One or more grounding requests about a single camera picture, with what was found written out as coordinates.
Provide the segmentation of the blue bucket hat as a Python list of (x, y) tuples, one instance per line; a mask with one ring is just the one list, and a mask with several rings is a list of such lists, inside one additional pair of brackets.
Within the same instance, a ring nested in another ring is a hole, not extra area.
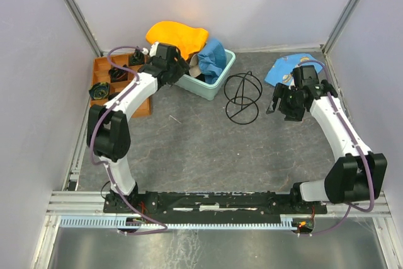
[(210, 38), (198, 53), (199, 67), (207, 84), (214, 84), (226, 67), (224, 46), (216, 38)]

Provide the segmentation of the yellow bucket hat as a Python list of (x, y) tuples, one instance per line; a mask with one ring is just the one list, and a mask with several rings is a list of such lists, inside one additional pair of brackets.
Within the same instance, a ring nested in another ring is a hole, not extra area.
[(145, 35), (150, 43), (165, 43), (176, 46), (182, 58), (188, 60), (206, 44), (209, 32), (204, 28), (193, 28), (175, 21), (160, 21)]

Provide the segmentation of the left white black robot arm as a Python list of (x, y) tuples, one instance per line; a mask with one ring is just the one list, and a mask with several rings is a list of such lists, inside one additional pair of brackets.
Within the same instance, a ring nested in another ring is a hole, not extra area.
[(119, 194), (117, 204), (125, 212), (133, 212), (139, 206), (139, 196), (132, 193), (136, 181), (128, 165), (127, 153), (131, 139), (128, 122), (138, 107), (164, 85), (173, 85), (190, 69), (182, 58), (179, 48), (156, 42), (150, 49), (136, 47), (149, 56), (149, 60), (138, 70), (119, 66), (106, 58), (111, 66), (133, 74), (132, 81), (112, 100), (104, 105), (93, 105), (88, 113), (87, 144), (93, 164), (102, 164), (111, 182), (111, 189)]

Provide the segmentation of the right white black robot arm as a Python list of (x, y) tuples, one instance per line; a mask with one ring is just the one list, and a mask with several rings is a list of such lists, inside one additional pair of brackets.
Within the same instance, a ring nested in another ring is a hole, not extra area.
[(319, 80), (315, 60), (299, 63), (290, 73), (289, 85), (277, 83), (267, 113), (279, 110), (286, 121), (300, 122), (310, 113), (320, 125), (332, 149), (335, 163), (322, 180), (293, 186), (290, 208), (297, 213), (312, 202), (345, 203), (355, 209), (363, 201), (370, 212), (380, 196), (387, 159), (374, 153), (358, 135), (343, 111), (338, 93), (326, 79)]

